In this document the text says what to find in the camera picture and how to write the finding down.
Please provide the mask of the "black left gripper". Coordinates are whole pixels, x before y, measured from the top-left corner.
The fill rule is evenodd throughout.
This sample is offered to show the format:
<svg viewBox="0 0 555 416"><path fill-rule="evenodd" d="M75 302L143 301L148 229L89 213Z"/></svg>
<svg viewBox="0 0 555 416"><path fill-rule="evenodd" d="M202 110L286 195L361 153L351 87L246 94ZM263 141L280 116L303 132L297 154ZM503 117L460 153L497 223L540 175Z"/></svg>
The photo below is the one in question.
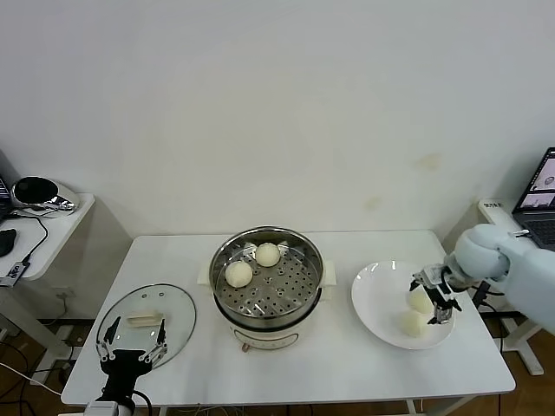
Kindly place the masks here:
<svg viewBox="0 0 555 416"><path fill-rule="evenodd" d="M143 350L113 350L114 338L121 318L117 316L107 327L104 335L96 342L96 350L101 360L101 370L108 376L102 389L102 398L131 397L136 381L153 369L167 353L166 319L160 322L154 346L145 353Z"/></svg>

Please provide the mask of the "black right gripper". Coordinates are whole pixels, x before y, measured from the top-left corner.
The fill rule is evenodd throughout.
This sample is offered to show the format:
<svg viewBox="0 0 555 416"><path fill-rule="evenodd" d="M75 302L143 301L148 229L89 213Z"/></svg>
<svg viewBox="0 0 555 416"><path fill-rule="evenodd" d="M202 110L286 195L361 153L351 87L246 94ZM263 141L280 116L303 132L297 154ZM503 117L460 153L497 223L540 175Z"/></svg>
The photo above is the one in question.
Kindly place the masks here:
<svg viewBox="0 0 555 416"><path fill-rule="evenodd" d="M409 289L415 290L419 286L427 287L427 292L434 299L448 299L443 303L434 304L434 312L428 324L445 324L451 320L453 310L460 311L460 305L454 298L454 289L449 284L448 278L451 276L451 270L448 266L442 264L434 264L428 268L428 277L424 271L420 271L412 275L413 280Z"/></svg>

